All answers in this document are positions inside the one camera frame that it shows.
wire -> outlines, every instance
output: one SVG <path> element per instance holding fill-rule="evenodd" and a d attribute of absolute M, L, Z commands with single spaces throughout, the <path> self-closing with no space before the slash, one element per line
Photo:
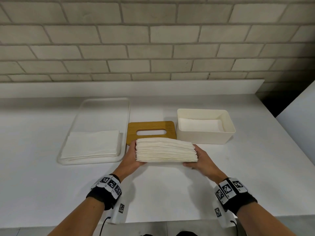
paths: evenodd
<path fill-rule="evenodd" d="M 103 225 L 102 225 L 102 227 L 101 227 L 101 229 L 100 229 L 100 235 L 101 235 L 101 233 L 102 233 L 102 230 L 103 230 L 103 227 L 104 227 L 104 223 L 103 223 Z"/>
<path fill-rule="evenodd" d="M 236 227 L 236 236 L 238 236 L 238 228 L 237 228 L 236 223 L 235 223 L 233 220 L 231 220 L 230 222 L 233 223 L 233 224 L 235 224 L 235 227 Z"/>

wall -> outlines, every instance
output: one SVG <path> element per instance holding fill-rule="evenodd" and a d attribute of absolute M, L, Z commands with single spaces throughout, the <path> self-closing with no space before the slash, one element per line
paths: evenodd
<path fill-rule="evenodd" d="M 315 81 L 278 115 L 277 120 L 315 165 Z"/>
<path fill-rule="evenodd" d="M 0 81 L 315 79 L 315 0 L 0 0 Z"/>

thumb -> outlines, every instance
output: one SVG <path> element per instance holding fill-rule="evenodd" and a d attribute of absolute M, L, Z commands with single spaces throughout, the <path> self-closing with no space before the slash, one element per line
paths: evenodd
<path fill-rule="evenodd" d="M 183 166 L 196 169 L 197 168 L 197 163 L 196 162 L 184 162 Z"/>

right hand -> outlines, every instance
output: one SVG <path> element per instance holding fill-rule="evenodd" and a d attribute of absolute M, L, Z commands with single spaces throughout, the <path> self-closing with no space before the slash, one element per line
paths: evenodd
<path fill-rule="evenodd" d="M 184 162 L 183 165 L 185 167 L 199 170 L 204 176 L 208 177 L 211 181 L 214 181 L 217 185 L 224 181 L 224 179 L 227 178 L 226 174 L 215 165 L 203 149 L 195 144 L 194 146 L 195 151 L 197 152 L 198 162 Z"/>

white countertop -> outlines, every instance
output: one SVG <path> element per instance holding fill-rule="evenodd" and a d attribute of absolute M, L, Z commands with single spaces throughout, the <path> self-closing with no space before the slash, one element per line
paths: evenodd
<path fill-rule="evenodd" d="M 58 151 L 82 98 L 0 99 L 0 228 L 55 226 L 118 163 L 62 166 Z M 255 95 L 132 97 L 130 122 L 172 120 L 178 108 L 225 109 L 236 133 L 205 145 L 275 216 L 315 214 L 315 166 Z M 215 218 L 210 182 L 180 164 L 132 175 L 126 222 Z"/>

